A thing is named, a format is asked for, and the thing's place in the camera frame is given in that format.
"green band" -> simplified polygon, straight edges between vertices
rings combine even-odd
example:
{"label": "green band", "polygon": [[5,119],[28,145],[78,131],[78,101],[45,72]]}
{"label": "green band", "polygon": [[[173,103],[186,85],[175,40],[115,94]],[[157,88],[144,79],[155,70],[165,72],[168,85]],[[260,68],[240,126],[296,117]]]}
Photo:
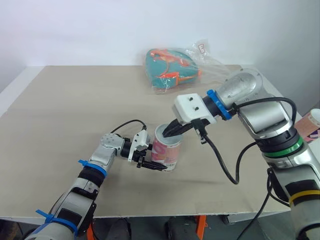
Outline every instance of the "green band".
{"label": "green band", "polygon": [[302,146],[302,144],[304,144],[304,140],[300,136],[298,141],[294,145],[292,145],[291,147],[288,147],[287,149],[284,149],[284,150],[281,150],[281,151],[275,151],[275,152],[264,152],[263,154],[266,157],[270,157],[270,158],[277,158],[277,157],[286,156],[286,155],[294,152],[298,148],[300,148]]}

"orange table leg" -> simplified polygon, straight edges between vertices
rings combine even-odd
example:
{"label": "orange table leg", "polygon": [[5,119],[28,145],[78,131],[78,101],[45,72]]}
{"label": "orange table leg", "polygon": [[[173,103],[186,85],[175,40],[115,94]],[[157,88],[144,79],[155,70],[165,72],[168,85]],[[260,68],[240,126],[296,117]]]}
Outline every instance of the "orange table leg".
{"label": "orange table leg", "polygon": [[202,240],[204,237],[205,227],[208,227],[208,224],[206,223],[206,219],[207,219],[206,215],[197,216],[196,234],[200,240]]}
{"label": "orange table leg", "polygon": [[87,240],[95,240],[94,232],[92,231],[92,223],[90,223],[88,230],[86,231]]}

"robotic arm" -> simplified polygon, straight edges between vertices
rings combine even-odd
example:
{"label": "robotic arm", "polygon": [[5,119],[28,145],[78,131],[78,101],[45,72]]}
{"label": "robotic arm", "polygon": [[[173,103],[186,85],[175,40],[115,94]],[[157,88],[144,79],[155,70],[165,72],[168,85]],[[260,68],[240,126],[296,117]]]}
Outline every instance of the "robotic arm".
{"label": "robotic arm", "polygon": [[138,168],[164,170],[167,167],[157,162],[145,161],[151,150],[150,138],[145,129],[137,133],[133,141],[114,133],[107,133],[89,161],[79,160],[83,169],[71,188],[54,204],[49,213],[36,212],[45,217],[45,223],[25,240],[73,240],[84,234],[96,209],[95,200],[99,188],[114,162],[115,156],[137,162]]}
{"label": "robotic arm", "polygon": [[204,144],[206,125],[216,123],[217,116],[229,120],[237,114],[270,166],[267,172],[276,195],[290,204],[297,238],[319,239],[320,163],[294,128],[295,109],[291,119],[279,98],[272,97],[258,72],[241,69],[203,98],[196,93],[179,95],[173,106],[176,119],[163,136],[194,128]]}
{"label": "robotic arm", "polygon": [[[163,136],[180,135],[194,128],[205,144],[209,139],[207,125],[216,123],[218,116],[227,121],[238,114],[270,166],[267,172],[276,195],[290,204],[297,238],[319,239],[320,164],[294,128],[295,109],[290,118],[280,99],[272,97],[264,89],[258,72],[242,69],[203,98],[196,93],[177,96],[173,106],[176,119],[163,131]],[[92,221],[95,199],[115,156],[137,162],[138,168],[166,169],[162,164],[145,160],[147,150],[151,149],[144,128],[132,142],[114,133],[105,134],[89,161],[79,161],[82,171],[51,211],[47,214],[37,210],[46,218],[45,224],[25,239],[72,240],[83,234]]]}

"plastic bag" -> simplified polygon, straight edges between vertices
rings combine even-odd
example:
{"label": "plastic bag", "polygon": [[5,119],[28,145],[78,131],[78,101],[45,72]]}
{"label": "plastic bag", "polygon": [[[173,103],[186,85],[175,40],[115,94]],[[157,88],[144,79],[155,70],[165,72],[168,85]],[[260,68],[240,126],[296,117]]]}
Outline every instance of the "plastic bag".
{"label": "plastic bag", "polygon": [[196,87],[199,84],[222,84],[228,68],[210,55],[207,40],[190,48],[150,49],[145,56],[145,72],[156,93]]}

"teal bag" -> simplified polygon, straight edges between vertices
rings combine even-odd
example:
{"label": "teal bag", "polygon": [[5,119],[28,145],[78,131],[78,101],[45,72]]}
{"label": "teal bag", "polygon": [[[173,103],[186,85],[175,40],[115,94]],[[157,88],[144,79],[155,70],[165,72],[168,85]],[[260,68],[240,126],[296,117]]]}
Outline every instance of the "teal bag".
{"label": "teal bag", "polygon": [[152,86],[164,90],[192,83],[201,74],[196,63],[188,55],[157,48],[146,54],[145,70]]}

